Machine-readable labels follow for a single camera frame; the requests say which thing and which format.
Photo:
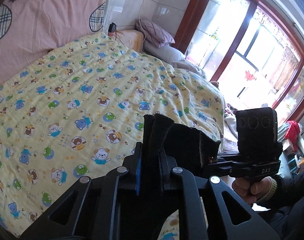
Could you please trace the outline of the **person's right forearm dark sleeve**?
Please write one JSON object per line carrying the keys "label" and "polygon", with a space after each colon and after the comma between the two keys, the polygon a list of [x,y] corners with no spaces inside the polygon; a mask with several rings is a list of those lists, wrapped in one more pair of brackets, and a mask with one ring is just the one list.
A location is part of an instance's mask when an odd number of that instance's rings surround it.
{"label": "person's right forearm dark sleeve", "polygon": [[304,171],[291,179],[272,177],[271,191],[256,203],[280,239],[304,239]]}

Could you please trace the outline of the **person's right hand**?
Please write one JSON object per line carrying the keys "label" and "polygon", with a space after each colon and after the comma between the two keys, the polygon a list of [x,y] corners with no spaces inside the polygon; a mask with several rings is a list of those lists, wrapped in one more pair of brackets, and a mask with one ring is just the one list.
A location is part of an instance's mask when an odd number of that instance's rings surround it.
{"label": "person's right hand", "polygon": [[245,178],[236,178],[232,189],[247,203],[254,204],[268,200],[277,189],[277,182],[272,177],[266,177],[251,184]]}

